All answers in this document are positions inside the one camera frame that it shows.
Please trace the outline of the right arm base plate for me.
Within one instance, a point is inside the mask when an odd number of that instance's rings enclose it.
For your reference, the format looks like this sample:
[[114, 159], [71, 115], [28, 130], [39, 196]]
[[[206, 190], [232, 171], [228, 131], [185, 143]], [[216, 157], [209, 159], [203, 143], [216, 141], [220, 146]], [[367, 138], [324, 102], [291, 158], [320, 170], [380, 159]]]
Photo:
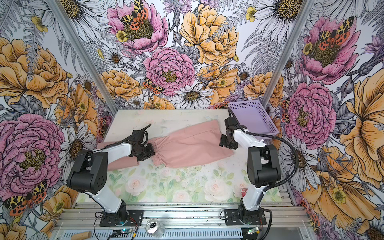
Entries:
[[262, 210], [225, 209], [224, 218], [226, 226], [261, 226], [267, 224], [266, 215]]

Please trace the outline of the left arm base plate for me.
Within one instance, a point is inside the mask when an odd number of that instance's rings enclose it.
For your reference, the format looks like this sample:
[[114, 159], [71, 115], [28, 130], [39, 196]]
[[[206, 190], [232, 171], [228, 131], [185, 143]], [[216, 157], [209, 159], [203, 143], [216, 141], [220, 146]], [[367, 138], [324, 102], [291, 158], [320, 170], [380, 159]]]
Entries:
[[100, 227], [140, 227], [142, 225], [143, 210], [127, 210], [124, 213], [103, 213]]

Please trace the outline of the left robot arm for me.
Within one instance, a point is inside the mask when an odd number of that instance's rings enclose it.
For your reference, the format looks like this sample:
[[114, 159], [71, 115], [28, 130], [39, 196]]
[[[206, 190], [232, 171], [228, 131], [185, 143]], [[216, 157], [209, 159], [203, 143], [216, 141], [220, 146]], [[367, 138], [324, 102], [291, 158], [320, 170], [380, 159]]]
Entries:
[[70, 170], [67, 186], [79, 193], [85, 193], [102, 209], [101, 227], [140, 226], [143, 211], [127, 211], [124, 200], [118, 198], [107, 186], [108, 164], [123, 157], [136, 157], [144, 161], [155, 155], [148, 143], [147, 125], [134, 130], [123, 140], [108, 144], [97, 150], [81, 151]]

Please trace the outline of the pink garment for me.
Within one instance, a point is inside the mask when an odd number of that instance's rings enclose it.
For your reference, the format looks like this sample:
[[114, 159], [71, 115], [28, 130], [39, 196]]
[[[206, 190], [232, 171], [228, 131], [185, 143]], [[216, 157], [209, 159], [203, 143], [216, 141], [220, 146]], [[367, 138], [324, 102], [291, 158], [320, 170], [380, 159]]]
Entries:
[[217, 120], [177, 130], [166, 137], [149, 140], [154, 148], [156, 166], [168, 168], [195, 167], [210, 164], [234, 155], [219, 145], [221, 131]]

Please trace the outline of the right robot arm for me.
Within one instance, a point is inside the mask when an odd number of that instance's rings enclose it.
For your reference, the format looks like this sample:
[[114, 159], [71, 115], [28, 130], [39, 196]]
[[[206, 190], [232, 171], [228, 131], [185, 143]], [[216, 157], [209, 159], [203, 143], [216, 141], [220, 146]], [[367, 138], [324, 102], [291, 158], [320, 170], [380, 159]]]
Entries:
[[238, 210], [230, 213], [227, 225], [264, 225], [266, 217], [261, 201], [271, 187], [281, 179], [281, 168], [277, 149], [265, 143], [274, 136], [255, 134], [238, 123], [235, 117], [225, 119], [226, 133], [221, 136], [220, 146], [236, 150], [242, 146], [247, 150], [247, 176], [251, 185], [240, 201]]

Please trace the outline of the pink printed t-shirt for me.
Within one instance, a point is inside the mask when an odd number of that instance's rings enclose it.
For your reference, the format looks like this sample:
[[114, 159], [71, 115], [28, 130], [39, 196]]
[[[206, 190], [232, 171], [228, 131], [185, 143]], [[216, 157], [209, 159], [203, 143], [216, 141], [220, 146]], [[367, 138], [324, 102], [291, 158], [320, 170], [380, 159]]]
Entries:
[[139, 165], [136, 157], [130, 157], [132, 145], [129, 143], [122, 143], [117, 146], [107, 147], [112, 142], [98, 143], [97, 150], [108, 153], [108, 172], [114, 170], [121, 170], [129, 167], [136, 167]]

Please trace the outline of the lavender plastic laundry basket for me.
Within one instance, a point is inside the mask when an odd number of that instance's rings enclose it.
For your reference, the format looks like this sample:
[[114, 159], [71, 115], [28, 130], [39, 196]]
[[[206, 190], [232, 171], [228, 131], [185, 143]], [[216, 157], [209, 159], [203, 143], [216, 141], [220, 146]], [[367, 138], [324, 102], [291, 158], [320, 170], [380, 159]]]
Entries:
[[241, 125], [256, 134], [276, 136], [279, 131], [263, 105], [258, 100], [232, 102], [228, 108], [233, 111]]

